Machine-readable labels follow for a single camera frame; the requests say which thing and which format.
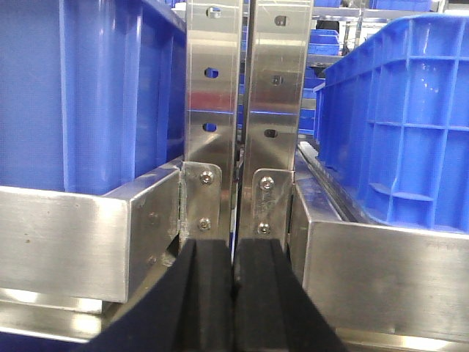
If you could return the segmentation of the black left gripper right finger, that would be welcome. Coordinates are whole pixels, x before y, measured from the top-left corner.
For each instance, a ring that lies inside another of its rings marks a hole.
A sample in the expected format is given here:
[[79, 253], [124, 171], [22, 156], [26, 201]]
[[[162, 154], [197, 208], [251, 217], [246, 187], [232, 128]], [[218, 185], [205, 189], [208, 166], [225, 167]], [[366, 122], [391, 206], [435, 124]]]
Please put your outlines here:
[[236, 351], [346, 351], [292, 272], [278, 240], [245, 238], [234, 282]]

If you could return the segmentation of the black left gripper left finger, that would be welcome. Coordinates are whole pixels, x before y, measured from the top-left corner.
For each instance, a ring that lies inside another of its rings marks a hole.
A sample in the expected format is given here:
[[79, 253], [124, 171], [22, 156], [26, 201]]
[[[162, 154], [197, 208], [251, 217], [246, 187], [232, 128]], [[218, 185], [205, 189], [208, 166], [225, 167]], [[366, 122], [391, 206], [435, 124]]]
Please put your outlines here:
[[162, 278], [80, 351], [230, 351], [232, 264], [223, 240], [189, 240]]

